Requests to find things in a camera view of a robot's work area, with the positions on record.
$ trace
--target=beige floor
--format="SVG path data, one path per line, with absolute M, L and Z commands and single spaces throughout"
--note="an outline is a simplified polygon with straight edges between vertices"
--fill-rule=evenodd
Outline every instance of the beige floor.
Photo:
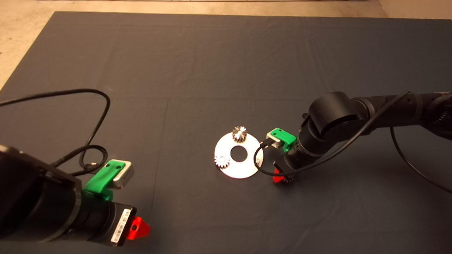
M 387 5 L 390 17 L 398 17 L 403 5 L 411 0 L 381 0 Z M 427 18 L 435 17 L 431 3 L 443 9 L 443 2 L 430 0 Z M 36 36 L 55 11 L 101 11 L 130 13 L 168 14 L 222 14 L 222 15 L 268 15 L 268 16 L 335 16 L 335 17 L 381 17 L 386 18 L 378 0 L 334 2 L 130 2 L 130 1 L 35 1 L 0 0 L 0 89 L 14 71 Z M 441 15 L 447 18 L 447 11 Z M 426 18 L 419 8 L 404 11 L 403 17 Z

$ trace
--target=small spur gear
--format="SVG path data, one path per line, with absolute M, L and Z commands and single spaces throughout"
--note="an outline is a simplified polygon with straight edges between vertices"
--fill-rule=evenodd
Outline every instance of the small spur gear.
M 215 161 L 215 164 L 220 169 L 226 168 L 227 166 L 229 166 L 229 163 L 231 162 L 231 160 L 229 158 L 226 158 L 224 156 L 215 156 L 214 161 Z
M 245 141 L 246 134 L 247 134 L 247 131 L 244 126 L 236 126 L 232 130 L 232 138 L 238 143 Z

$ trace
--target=table surface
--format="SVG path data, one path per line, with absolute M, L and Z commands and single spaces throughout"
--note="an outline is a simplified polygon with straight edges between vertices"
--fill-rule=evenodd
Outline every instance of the table surface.
M 260 140 L 275 127 L 297 133 L 326 92 L 449 91 L 450 41 L 451 20 L 57 12 L 0 99 L 108 93 L 94 143 L 133 162 L 114 200 L 136 206 L 152 233 L 121 248 L 2 242 L 0 252 L 447 253 L 452 196 L 407 168 L 387 129 L 289 187 L 263 174 L 228 178 L 213 150 L 235 125 Z M 84 143 L 103 103 L 83 94 L 2 108 L 0 141 L 52 162 Z M 420 127 L 396 132 L 415 165 L 452 185 L 450 142 Z M 268 169 L 275 153 L 266 151 Z M 77 161 L 61 169 L 78 170 Z

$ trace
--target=green 3d-printed bracket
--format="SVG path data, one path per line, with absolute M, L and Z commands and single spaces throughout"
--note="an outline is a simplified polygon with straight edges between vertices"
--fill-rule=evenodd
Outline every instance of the green 3d-printed bracket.
M 109 161 L 97 174 L 95 174 L 91 180 L 85 185 L 85 190 L 95 195 L 111 201 L 113 199 L 113 192 L 107 189 L 107 185 L 113 180 L 113 178 L 124 168 L 126 164 L 124 162 L 111 160 Z
M 272 130 L 270 132 L 270 134 L 281 140 L 281 142 L 283 142 L 283 146 L 282 149 L 284 150 L 284 152 L 289 151 L 289 149 L 292 147 L 292 144 L 295 142 L 295 140 L 297 139 L 294 135 L 288 133 L 285 130 L 282 130 L 281 128 L 275 128 L 274 130 Z

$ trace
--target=white sticker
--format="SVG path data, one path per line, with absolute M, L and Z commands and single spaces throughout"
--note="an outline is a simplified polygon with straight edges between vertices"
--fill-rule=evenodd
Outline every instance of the white sticker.
M 124 209 L 124 211 L 122 212 L 121 218 L 119 219 L 118 225 L 116 225 L 116 229 L 113 233 L 112 242 L 116 244 L 118 243 L 119 238 L 121 238 L 122 232 L 124 231 L 124 227 L 126 226 L 130 212 L 130 209 Z

